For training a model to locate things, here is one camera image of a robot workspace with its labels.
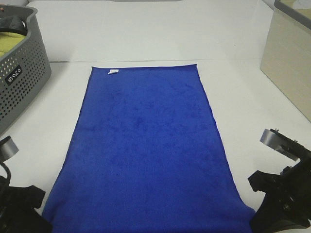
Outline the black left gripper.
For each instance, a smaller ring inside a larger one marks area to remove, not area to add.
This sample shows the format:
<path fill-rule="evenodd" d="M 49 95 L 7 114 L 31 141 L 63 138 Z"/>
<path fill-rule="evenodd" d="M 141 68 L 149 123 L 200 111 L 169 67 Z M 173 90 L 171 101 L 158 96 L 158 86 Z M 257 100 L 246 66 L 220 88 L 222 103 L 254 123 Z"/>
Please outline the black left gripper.
<path fill-rule="evenodd" d="M 0 178 L 0 231 L 2 233 L 50 233 L 52 225 L 36 209 L 41 207 L 45 191 L 31 185 L 13 187 Z"/>

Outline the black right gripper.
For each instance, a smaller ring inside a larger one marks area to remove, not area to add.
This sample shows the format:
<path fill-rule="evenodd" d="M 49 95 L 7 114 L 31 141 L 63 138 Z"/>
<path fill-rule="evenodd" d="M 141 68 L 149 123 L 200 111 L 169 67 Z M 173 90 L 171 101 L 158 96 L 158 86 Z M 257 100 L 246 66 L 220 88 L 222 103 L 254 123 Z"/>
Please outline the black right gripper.
<path fill-rule="evenodd" d="M 299 163 L 285 167 L 279 175 L 257 170 L 248 178 L 253 191 L 265 193 L 249 222 L 254 233 L 311 226 L 311 152 L 300 144 L 284 149 L 299 158 Z"/>

